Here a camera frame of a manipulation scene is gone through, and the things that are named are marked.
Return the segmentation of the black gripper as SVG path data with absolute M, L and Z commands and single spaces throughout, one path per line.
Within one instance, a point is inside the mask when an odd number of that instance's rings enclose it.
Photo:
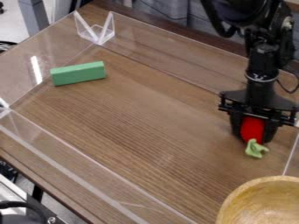
M 270 143 L 279 126 L 295 126 L 297 104 L 275 91 L 278 76 L 246 75 L 247 86 L 241 90 L 223 91 L 219 94 L 219 110 L 230 116 L 234 136 L 241 139 L 243 118 L 251 116 L 266 120 L 263 143 Z

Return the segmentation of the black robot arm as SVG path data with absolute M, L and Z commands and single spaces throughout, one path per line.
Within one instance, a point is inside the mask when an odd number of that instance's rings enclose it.
M 201 0 L 217 33 L 243 34 L 247 86 L 219 94 L 219 110 L 229 113 L 234 135 L 261 144 L 278 128 L 295 124 L 299 107 L 277 93 L 279 70 L 294 60 L 294 15 L 285 0 Z

